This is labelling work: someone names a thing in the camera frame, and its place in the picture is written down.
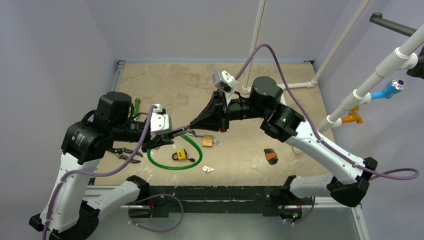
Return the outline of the green cable lock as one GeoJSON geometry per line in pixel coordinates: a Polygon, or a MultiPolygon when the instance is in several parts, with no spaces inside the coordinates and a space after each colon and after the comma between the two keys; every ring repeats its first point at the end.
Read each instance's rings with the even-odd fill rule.
{"type": "Polygon", "coordinates": [[[188,169],[196,167],[197,165],[199,165],[202,162],[204,154],[203,154],[201,147],[194,140],[192,140],[190,137],[187,136],[187,134],[190,131],[191,130],[188,127],[181,127],[178,130],[174,130],[172,136],[173,137],[181,137],[186,142],[188,142],[197,151],[198,159],[194,159],[192,157],[189,157],[187,150],[185,148],[181,148],[179,150],[176,150],[172,154],[171,158],[176,162],[190,161],[191,164],[185,165],[185,166],[168,166],[168,165],[160,164],[153,159],[153,157],[151,155],[151,151],[152,151],[151,149],[148,149],[147,152],[146,152],[147,159],[154,166],[156,166],[160,169],[170,170],[170,171],[182,171],[182,170],[188,170],[188,169]]]}

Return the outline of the large brass padlock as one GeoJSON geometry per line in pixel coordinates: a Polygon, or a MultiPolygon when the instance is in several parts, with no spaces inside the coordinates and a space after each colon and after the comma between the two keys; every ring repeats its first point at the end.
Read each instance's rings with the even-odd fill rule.
{"type": "Polygon", "coordinates": [[[197,134],[195,130],[191,129],[188,131],[188,134],[192,137],[201,139],[201,145],[203,147],[211,148],[214,145],[214,136],[209,134],[197,134]]]}

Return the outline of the small yellow padlock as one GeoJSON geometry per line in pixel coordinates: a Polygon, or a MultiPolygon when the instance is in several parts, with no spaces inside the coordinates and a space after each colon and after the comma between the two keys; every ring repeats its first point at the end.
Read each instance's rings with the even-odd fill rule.
{"type": "Polygon", "coordinates": [[[188,157],[188,153],[187,153],[187,150],[185,148],[181,148],[181,149],[177,150],[176,152],[174,152],[172,154],[171,158],[174,161],[190,161],[192,163],[196,162],[196,160],[194,158],[188,157]]]}

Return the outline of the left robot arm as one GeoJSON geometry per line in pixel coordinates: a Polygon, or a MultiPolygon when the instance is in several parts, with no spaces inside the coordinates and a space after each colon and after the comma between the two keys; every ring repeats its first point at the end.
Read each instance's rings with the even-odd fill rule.
{"type": "Polygon", "coordinates": [[[97,108],[72,124],[61,145],[60,168],[53,191],[44,210],[32,216],[29,224],[42,232],[44,240],[85,240],[105,217],[126,204],[147,204],[154,208],[149,183],[130,176],[113,190],[93,200],[85,200],[89,181],[109,177],[123,170],[139,151],[173,143],[187,132],[173,129],[171,118],[159,104],[150,107],[144,121],[134,119],[132,98],[110,91],[99,98],[97,108]],[[135,143],[129,158],[109,172],[97,167],[115,142],[135,143]]]}

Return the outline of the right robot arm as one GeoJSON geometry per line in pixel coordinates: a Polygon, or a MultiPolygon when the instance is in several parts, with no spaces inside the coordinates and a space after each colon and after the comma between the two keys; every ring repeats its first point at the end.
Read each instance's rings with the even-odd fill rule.
{"type": "Polygon", "coordinates": [[[268,76],[257,77],[248,98],[226,101],[216,90],[202,112],[192,120],[191,130],[226,132],[230,121],[261,118],[260,129],[269,137],[293,146],[325,167],[326,175],[292,175],[280,196],[288,204],[307,197],[331,197],[347,207],[356,207],[365,197],[378,162],[355,156],[322,134],[315,135],[310,122],[280,102],[283,90],[268,76]]]}

